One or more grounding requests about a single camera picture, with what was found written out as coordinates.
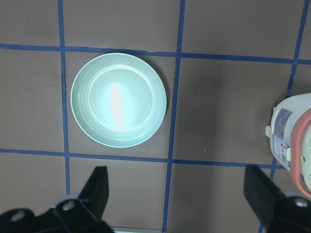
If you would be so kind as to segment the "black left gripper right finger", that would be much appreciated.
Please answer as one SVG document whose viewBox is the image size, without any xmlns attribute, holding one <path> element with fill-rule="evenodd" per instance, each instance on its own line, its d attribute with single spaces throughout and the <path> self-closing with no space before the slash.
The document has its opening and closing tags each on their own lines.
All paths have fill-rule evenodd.
<svg viewBox="0 0 311 233">
<path fill-rule="evenodd" d="M 267 233 L 311 231 L 311 201 L 284 194 L 258 166 L 245 167 L 243 194 Z"/>
</svg>

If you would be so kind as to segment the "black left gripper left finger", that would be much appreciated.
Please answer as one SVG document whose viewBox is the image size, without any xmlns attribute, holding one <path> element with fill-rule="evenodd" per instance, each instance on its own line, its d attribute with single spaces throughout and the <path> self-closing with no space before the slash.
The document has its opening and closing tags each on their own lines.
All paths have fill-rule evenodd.
<svg viewBox="0 0 311 233">
<path fill-rule="evenodd" d="M 0 215 L 2 233 L 112 233 L 102 220 L 109 197 L 106 166 L 97 166 L 76 198 L 66 199 L 35 216 L 26 208 Z"/>
</svg>

